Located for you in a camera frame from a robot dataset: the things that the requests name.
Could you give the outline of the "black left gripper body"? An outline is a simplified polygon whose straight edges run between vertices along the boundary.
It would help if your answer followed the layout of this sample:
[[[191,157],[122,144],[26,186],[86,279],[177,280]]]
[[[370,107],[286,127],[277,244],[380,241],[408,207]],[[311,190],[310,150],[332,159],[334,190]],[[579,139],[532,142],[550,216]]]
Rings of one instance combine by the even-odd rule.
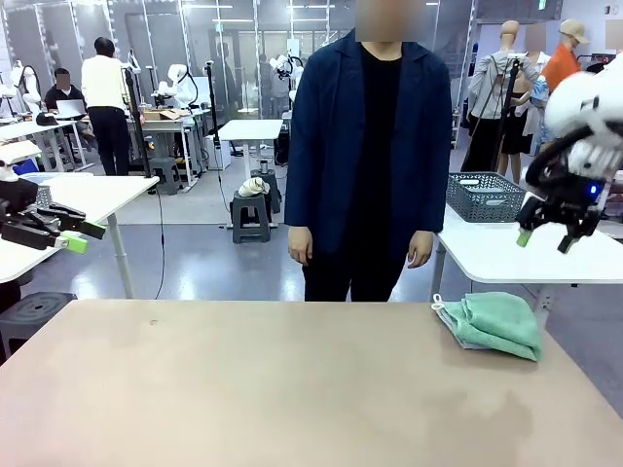
[[[16,179],[1,182],[1,226],[8,223],[34,227],[34,221],[28,214],[22,215],[29,206],[36,202],[39,186],[31,181]]]

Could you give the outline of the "person's right hand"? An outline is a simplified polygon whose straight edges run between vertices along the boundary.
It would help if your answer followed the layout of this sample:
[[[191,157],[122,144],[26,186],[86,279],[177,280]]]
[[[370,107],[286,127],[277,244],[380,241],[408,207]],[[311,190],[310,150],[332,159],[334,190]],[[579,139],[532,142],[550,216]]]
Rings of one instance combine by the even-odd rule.
[[[312,234],[305,227],[290,227],[288,229],[288,253],[290,257],[302,266],[307,266],[312,258]]]

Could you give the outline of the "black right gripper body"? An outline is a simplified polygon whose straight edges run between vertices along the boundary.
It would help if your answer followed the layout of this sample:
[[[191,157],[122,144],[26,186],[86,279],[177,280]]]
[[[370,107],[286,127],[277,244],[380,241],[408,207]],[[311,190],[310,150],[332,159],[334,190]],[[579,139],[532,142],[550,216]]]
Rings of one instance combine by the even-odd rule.
[[[570,179],[554,186],[543,198],[530,196],[519,213],[532,216],[534,229],[548,223],[567,226],[586,216],[597,216],[599,223],[598,200],[604,187],[602,181]]]

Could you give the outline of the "person's left hand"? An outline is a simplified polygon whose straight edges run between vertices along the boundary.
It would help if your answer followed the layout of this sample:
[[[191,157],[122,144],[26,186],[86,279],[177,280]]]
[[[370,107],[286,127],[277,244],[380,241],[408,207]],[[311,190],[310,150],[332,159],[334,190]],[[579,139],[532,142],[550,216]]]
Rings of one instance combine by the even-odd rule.
[[[409,269],[424,266],[431,257],[434,233],[418,231],[413,234],[409,243],[407,263]]]

